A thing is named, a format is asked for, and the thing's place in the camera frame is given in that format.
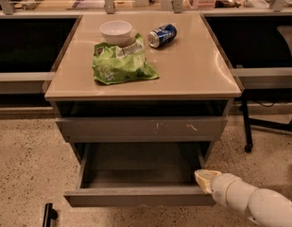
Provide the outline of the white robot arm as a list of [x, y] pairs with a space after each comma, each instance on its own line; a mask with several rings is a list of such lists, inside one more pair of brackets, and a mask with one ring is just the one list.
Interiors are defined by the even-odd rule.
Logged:
[[215, 170], [196, 170], [195, 178], [216, 203], [239, 212], [260, 227], [292, 227], [292, 201], [282, 194]]

